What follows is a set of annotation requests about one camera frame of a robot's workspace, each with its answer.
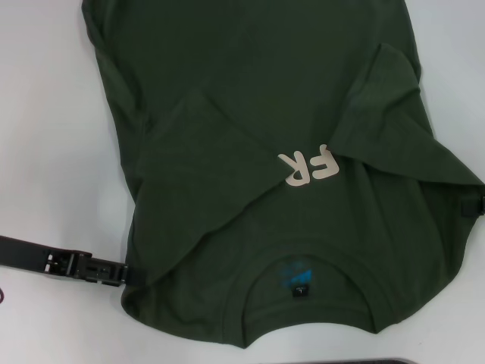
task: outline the dark object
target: dark object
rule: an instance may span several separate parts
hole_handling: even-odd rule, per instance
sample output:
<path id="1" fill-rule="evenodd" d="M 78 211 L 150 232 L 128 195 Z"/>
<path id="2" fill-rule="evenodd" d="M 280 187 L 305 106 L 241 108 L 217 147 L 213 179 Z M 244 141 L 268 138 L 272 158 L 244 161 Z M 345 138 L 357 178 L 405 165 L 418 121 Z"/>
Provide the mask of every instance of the dark object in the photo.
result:
<path id="1" fill-rule="evenodd" d="M 485 215 L 485 196 L 462 201 L 462 215 L 466 218 L 478 218 Z"/>
<path id="2" fill-rule="evenodd" d="M 411 362 L 404 362 L 402 360 L 362 360 L 352 362 L 313 362 L 313 363 L 295 363 L 295 364 L 411 364 Z"/>
<path id="3" fill-rule="evenodd" d="M 293 297 L 307 297 L 310 287 L 307 284 L 293 288 Z"/>
<path id="4" fill-rule="evenodd" d="M 121 286 L 140 277 L 128 265 L 92 257 L 91 253 L 58 249 L 0 236 L 0 265 L 84 281 Z"/>

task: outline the folded t-shirt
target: folded t-shirt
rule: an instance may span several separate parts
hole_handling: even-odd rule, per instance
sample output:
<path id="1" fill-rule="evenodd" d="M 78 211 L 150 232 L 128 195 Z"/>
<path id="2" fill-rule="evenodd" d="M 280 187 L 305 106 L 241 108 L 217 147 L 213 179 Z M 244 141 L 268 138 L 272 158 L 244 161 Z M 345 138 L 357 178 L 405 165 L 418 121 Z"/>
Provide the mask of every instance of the folded t-shirt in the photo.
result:
<path id="1" fill-rule="evenodd" d="M 247 347 L 370 332 L 457 274 L 483 184 L 434 138 L 403 0 L 84 0 L 136 203 L 124 309 Z"/>

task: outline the dark green t-shirt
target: dark green t-shirt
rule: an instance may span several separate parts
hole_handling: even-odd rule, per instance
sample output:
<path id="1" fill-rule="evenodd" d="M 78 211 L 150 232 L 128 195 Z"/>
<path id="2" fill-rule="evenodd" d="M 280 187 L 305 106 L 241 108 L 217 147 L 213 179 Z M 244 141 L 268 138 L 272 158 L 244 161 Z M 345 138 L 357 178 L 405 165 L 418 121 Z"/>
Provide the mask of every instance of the dark green t-shirt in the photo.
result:
<path id="1" fill-rule="evenodd" d="M 246 347 L 406 319 L 457 274 L 482 183 L 434 138 L 402 0 L 85 0 L 136 203 L 125 310 Z"/>

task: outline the white table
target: white table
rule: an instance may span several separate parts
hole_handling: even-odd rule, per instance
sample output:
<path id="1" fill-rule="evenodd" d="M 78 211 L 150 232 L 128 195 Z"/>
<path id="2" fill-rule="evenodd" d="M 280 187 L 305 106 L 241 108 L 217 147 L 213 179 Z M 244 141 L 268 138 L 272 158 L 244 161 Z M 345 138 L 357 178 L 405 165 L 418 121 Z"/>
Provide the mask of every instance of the white table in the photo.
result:
<path id="1" fill-rule="evenodd" d="M 437 139 L 485 180 L 482 0 L 408 0 Z M 80 0 L 0 2 L 0 234 L 122 260 L 133 211 Z M 456 280 L 379 335 L 341 325 L 272 332 L 247 350 L 129 318 L 121 289 L 0 268 L 5 363 L 257 363 L 405 357 L 485 362 L 485 218 Z"/>

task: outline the white surface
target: white surface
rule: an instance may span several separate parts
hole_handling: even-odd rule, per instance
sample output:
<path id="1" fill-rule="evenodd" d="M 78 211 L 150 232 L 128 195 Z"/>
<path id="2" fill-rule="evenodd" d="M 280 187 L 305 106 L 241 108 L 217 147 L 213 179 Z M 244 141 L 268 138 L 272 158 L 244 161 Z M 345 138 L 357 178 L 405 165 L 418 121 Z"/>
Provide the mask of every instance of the white surface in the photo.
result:
<path id="1" fill-rule="evenodd" d="M 408 0 L 425 101 L 440 142 L 485 180 L 485 4 Z M 124 256 L 133 203 L 80 0 L 0 2 L 0 234 L 99 258 Z M 247 350 L 147 328 L 121 289 L 0 268 L 5 363 L 257 363 L 405 357 L 485 362 L 485 219 L 456 280 L 418 314 L 372 335 L 326 324 Z"/>

